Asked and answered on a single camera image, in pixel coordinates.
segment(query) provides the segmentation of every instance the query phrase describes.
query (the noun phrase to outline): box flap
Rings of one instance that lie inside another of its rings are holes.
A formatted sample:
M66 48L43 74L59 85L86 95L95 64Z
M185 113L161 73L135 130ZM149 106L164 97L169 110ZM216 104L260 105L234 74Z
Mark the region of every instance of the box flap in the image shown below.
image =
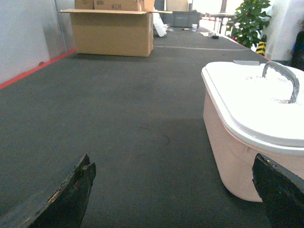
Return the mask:
M60 13L115 13L115 14L138 14L144 15L146 11L123 11L123 10L98 10L98 9L65 9L59 11Z

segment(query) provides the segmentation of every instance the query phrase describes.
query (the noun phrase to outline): red floor stripe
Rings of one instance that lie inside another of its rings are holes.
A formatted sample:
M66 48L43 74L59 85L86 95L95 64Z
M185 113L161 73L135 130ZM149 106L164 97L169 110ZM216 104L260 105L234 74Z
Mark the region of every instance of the red floor stripe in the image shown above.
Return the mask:
M63 55L60 55L60 56L58 56L58 57L56 57L56 58L54 58L54 59L52 59L52 60L50 60L50 61L48 61L48 62L46 62L46 63L44 63L42 65L40 65L38 67L35 67L34 69L31 69L31 70L29 70L27 72L24 72L24 73L22 73L22 74L20 74L20 75L18 75L16 77L14 77L14 78L12 78L12 79L10 79L10 80L8 80L8 81L0 84L0 89L3 89L4 87L9 86L10 84L13 84L14 82L17 82L17 81L19 81L20 79L23 79L26 76L29 76L30 74L32 74L32 73L40 70L41 68L44 68L44 67L46 67L46 66L48 66L48 65L56 62L57 60L60 60L60 59L62 59L64 57L68 56L69 54L71 54L71 53L73 53L75 51L76 51L76 49L70 50L70 51L64 53Z

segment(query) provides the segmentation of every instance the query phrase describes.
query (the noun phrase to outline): container lid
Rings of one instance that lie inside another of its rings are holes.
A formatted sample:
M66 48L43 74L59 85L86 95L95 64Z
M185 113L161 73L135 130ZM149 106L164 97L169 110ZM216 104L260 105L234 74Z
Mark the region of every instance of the container lid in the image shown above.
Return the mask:
M226 126L241 140L275 152L304 152L304 72L288 67L299 80L293 104L293 84L274 69L262 77L265 64L213 62L202 70L206 89Z

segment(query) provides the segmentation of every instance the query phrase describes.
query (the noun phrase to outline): white pillar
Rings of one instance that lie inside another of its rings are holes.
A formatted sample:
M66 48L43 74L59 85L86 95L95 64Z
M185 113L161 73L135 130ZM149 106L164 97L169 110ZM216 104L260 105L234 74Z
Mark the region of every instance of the white pillar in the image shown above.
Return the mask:
M304 1L275 0L271 4L272 18L263 33L267 35L266 57L290 61L296 36L302 30L298 22L304 20Z

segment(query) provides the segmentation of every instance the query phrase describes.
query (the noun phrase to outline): white cup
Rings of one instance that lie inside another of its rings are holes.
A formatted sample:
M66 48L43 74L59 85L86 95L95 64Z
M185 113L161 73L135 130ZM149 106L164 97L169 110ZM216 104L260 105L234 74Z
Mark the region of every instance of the white cup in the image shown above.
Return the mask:
M192 24L192 32L196 32L197 28L198 28L197 24Z

